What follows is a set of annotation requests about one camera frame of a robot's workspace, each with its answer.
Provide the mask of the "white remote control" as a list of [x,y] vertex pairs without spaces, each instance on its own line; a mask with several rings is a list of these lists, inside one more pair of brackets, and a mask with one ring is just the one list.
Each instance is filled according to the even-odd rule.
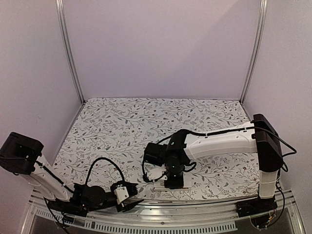
[[186,190],[190,190],[191,186],[192,186],[192,183],[190,181],[184,182],[184,184],[181,186],[172,185],[169,187],[165,187],[165,180],[161,180],[153,184],[154,190],[157,192],[186,191]]

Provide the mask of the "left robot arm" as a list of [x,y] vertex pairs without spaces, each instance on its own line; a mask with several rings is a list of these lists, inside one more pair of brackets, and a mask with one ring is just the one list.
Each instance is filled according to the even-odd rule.
[[47,199],[47,207],[64,214],[86,217],[89,212],[115,207],[126,212],[141,203],[130,199],[138,194],[137,184],[124,178],[107,192],[100,186],[72,183],[56,172],[42,154],[43,144],[11,132],[0,149],[0,166],[23,177]]

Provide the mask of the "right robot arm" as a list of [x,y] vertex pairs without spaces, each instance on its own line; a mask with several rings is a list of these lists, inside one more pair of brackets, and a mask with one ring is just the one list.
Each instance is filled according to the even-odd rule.
[[282,153],[284,144],[291,152],[296,149],[281,139],[262,114],[251,121],[217,131],[203,133],[181,129],[157,143],[148,143],[143,153],[143,163],[157,166],[149,173],[143,171],[145,182],[164,182],[167,189],[186,187],[185,173],[195,168],[195,160],[202,157],[234,153],[256,153],[259,166],[258,198],[252,202],[255,212],[261,213],[271,204],[275,194],[277,174],[287,170]]

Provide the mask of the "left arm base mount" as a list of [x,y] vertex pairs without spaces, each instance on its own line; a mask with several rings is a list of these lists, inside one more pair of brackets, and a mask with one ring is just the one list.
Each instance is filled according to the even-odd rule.
[[82,206],[73,204],[71,202],[65,202],[65,201],[47,201],[48,203],[48,208],[59,211],[61,213],[66,213],[70,215],[76,215],[76,216],[81,216],[81,217],[86,217],[88,214],[88,211],[83,208]]

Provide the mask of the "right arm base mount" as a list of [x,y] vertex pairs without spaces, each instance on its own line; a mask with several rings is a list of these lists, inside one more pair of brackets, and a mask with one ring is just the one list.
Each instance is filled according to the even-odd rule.
[[250,200],[239,201],[235,204],[238,217],[250,217],[251,224],[258,230],[267,229],[280,220],[284,213],[286,199],[283,198],[282,209],[278,216],[277,202],[275,197],[261,199],[260,197]]

